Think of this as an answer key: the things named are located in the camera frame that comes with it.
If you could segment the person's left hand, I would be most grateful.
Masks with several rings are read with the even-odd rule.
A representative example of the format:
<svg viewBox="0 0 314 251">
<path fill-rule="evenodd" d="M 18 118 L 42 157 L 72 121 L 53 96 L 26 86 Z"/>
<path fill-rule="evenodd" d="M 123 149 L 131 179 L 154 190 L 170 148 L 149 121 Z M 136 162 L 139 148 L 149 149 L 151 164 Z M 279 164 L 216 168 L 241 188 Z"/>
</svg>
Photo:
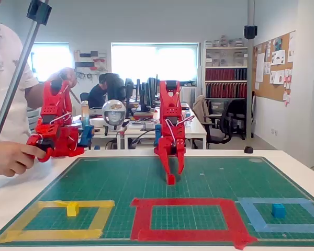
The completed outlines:
<svg viewBox="0 0 314 251">
<path fill-rule="evenodd" d="M 48 80 L 54 79 L 67 80 L 69 82 L 69 88 L 73 88 L 77 84 L 77 78 L 75 70 L 70 67 L 65 67 L 56 73 L 53 73 Z"/>
</svg>

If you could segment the person's right hand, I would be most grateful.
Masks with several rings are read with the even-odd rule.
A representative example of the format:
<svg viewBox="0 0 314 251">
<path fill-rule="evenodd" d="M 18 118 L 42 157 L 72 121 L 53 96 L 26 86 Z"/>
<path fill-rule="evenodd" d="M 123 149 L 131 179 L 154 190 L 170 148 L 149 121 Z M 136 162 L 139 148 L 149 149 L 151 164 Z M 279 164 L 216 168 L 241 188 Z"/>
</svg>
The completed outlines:
<svg viewBox="0 0 314 251">
<path fill-rule="evenodd" d="M 0 142 L 0 175 L 21 175 L 34 165 L 34 159 L 44 158 L 46 153 L 36 146 L 15 142 Z"/>
</svg>

